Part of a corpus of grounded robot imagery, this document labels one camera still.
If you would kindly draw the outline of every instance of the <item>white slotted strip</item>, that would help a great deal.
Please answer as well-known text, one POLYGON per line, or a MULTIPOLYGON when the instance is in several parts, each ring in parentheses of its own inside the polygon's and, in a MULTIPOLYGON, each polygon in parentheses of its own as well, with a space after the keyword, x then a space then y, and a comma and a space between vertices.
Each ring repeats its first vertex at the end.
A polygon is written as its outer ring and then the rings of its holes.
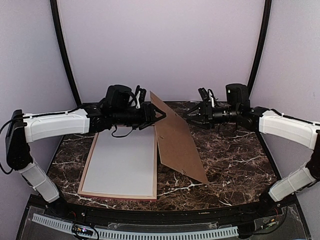
MULTIPOLYGON (((70 222, 53 219, 36 213, 33 214, 32 221, 67 234, 72 234, 71 229, 73 224, 70 222)), ((101 229, 98 227, 95 229, 98 231, 99 238, 101 240, 216 240, 237 237, 239 235, 237 226, 215 230, 181 233, 124 232, 101 229)), ((79 235, 88 237, 86 234, 79 233, 79 235)), ((95 232, 91 238, 97 239, 95 232)))

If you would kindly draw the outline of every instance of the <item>marble table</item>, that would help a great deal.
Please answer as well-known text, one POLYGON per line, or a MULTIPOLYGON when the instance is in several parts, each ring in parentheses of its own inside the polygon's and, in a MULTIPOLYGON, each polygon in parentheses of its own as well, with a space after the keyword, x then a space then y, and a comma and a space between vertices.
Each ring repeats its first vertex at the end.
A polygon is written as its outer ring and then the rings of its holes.
MULTIPOLYGON (((169 102, 179 115, 192 102, 169 102)), ((258 201, 277 178, 254 132, 233 123, 206 130, 190 125, 209 185, 202 184, 158 161, 157 201, 115 200, 77 193, 94 134, 65 135, 48 170, 70 203, 141 211, 185 211, 235 206, 258 201)))

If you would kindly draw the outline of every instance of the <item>black pole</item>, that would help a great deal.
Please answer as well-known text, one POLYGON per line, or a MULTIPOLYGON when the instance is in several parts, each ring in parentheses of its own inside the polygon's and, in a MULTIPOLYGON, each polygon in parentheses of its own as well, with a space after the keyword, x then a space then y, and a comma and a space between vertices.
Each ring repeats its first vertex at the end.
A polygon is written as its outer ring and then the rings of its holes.
POLYGON ((263 52, 265 41, 266 41, 268 23, 269 23, 270 12, 271 12, 271 3, 272 3, 272 0, 265 0, 265 2, 264 2, 264 10, 263 10, 263 17, 262 17, 259 40, 258 40, 258 44, 256 47, 253 65, 252 65, 252 69, 251 69, 251 73, 250 73, 250 77, 249 77, 249 81, 248 81, 248 85, 247 85, 248 91, 249 91, 249 96, 250 96, 252 89, 254 87, 254 84, 255 84, 262 52, 263 52))
POLYGON ((66 49, 65 40, 64 40, 63 33, 62 33, 60 17, 59 17, 57 0, 50 0, 50 4, 51 4, 51 11, 52 11, 52 18, 53 18, 53 23, 54 23, 54 28, 55 28, 56 39, 59 44, 60 54, 61 54, 61 58, 63 61, 65 73, 68 78, 68 82, 69 82, 69 85, 70 85, 70 88, 72 91, 74 101, 75 101, 76 105, 79 106, 82 103, 81 103, 81 99, 79 96, 79 92, 77 89, 77 85, 76 85, 74 76, 72 74, 72 70, 71 70, 71 66, 70 66, 70 62, 69 62, 69 58, 68 58, 68 54, 67 54, 67 49, 66 49))

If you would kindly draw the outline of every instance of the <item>table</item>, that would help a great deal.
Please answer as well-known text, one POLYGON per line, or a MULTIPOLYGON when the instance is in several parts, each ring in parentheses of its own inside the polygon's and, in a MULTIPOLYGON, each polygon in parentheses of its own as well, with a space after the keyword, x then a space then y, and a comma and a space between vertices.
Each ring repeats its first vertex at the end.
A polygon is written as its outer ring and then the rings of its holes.
MULTIPOLYGON (((194 102, 168 102, 181 115, 194 102)), ((190 125, 209 185, 158 161, 157 201, 115 200, 79 195, 78 187, 94 134, 65 135, 48 170, 69 203, 119 210, 186 211, 257 202, 277 178, 256 134, 227 123, 215 129, 190 125)))

